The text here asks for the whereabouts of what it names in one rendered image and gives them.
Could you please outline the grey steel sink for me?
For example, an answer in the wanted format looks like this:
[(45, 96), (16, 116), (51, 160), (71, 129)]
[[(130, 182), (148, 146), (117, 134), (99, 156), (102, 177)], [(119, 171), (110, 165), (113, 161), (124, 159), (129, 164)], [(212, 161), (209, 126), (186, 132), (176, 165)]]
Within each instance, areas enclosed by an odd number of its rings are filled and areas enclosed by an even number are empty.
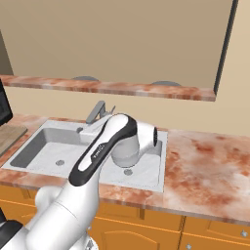
[[(47, 120), (3, 165), (3, 169), (67, 178), (73, 164), (99, 131), (91, 131), (85, 123)], [(116, 166), (109, 158), (101, 171), (100, 182), (162, 192), (167, 143), (168, 133), (159, 131), (156, 147), (128, 169)]]

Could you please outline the grey sink faucet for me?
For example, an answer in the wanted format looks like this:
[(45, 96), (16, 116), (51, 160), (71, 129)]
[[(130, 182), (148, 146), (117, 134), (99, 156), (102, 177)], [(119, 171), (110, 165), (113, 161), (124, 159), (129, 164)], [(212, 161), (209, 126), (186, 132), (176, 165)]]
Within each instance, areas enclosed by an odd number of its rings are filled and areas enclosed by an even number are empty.
[(109, 117), (112, 116), (115, 107), (111, 111), (105, 110), (105, 101), (98, 101), (91, 113), (88, 115), (85, 127), (78, 127), (78, 134), (92, 133), (104, 125)]

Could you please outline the orange panel under sink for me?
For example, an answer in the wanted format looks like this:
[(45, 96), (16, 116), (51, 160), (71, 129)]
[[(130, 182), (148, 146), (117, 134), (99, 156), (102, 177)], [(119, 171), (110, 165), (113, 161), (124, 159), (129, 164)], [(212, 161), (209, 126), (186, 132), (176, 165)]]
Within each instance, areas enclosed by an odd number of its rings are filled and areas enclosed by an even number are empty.
[(100, 204), (98, 215), (104, 217), (133, 218), (143, 220), (145, 218), (145, 211), (137, 207), (102, 202)]

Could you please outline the wooden cutting board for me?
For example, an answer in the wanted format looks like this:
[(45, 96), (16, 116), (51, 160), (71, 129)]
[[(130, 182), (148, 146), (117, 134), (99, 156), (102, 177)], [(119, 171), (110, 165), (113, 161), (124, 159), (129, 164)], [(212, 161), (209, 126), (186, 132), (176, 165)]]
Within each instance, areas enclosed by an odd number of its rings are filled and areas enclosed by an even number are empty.
[(27, 128), (24, 126), (2, 125), (0, 127), (0, 157), (26, 132)]

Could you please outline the orange drawer front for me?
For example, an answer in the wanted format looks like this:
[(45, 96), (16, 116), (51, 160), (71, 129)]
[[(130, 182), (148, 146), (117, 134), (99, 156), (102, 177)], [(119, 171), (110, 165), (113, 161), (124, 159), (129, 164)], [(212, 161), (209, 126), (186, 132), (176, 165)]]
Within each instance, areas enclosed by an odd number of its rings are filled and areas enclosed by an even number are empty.
[(240, 235), (243, 230), (248, 233), (246, 237), (250, 236), (250, 226), (210, 221), (193, 217), (187, 217), (184, 226), (185, 233), (222, 239), (240, 239), (241, 237), (244, 237)]

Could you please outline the orange cupboard door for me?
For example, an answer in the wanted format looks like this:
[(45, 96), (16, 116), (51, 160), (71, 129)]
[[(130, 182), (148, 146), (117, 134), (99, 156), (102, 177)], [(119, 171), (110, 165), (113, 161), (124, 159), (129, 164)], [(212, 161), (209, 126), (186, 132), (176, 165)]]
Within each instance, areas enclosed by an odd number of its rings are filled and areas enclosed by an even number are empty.
[(0, 208), (8, 220), (16, 220), (26, 225), (36, 214), (35, 206), (0, 200)]
[(183, 233), (179, 250), (187, 250), (188, 243), (191, 245), (191, 250), (250, 250), (250, 236), (222, 239)]
[(96, 217), (89, 229), (100, 250), (178, 250), (179, 231)]

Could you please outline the grey round stool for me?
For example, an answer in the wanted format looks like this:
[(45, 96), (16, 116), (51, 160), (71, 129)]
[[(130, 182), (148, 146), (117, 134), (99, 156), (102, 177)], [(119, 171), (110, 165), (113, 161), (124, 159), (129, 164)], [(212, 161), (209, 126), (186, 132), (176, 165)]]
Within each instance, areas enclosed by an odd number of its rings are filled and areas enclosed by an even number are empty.
[(151, 83), (151, 85), (161, 85), (161, 86), (176, 86), (176, 87), (181, 87), (179, 83), (172, 82), (172, 81), (155, 81)]
[(72, 80), (82, 80), (82, 81), (99, 81), (99, 79), (93, 76), (76, 76), (71, 78)]

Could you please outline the black window frame post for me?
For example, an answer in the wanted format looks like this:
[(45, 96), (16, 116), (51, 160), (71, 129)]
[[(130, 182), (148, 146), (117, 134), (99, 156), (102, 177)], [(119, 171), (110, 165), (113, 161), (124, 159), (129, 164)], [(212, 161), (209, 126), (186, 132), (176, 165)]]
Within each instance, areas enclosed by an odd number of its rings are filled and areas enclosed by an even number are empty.
[(239, 0), (232, 0), (230, 12), (229, 12), (229, 21), (228, 21), (227, 30), (226, 30), (225, 39), (224, 39), (224, 44), (223, 44), (223, 48), (222, 48), (222, 52), (221, 52), (221, 56), (220, 56), (218, 70), (217, 70), (217, 74), (216, 74), (216, 78), (215, 78), (215, 84), (213, 87), (213, 92), (214, 92), (216, 97), (218, 94), (220, 81), (221, 81), (221, 77), (222, 77), (222, 73), (223, 73), (223, 68), (224, 68), (224, 64), (225, 64), (225, 60), (226, 60), (226, 55), (227, 55), (227, 51), (228, 51), (228, 47), (229, 47), (229, 40), (230, 40), (231, 31), (232, 31), (232, 27), (233, 27), (233, 23), (234, 23), (234, 18), (235, 18), (237, 6), (238, 6), (238, 1)]

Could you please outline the black appliance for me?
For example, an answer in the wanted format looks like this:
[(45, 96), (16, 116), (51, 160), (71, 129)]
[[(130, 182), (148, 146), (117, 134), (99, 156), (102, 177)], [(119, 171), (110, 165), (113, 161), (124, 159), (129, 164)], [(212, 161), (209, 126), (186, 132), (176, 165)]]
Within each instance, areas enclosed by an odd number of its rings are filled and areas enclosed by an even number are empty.
[(0, 79), (0, 126), (9, 122), (13, 118), (13, 113), (3, 86)]

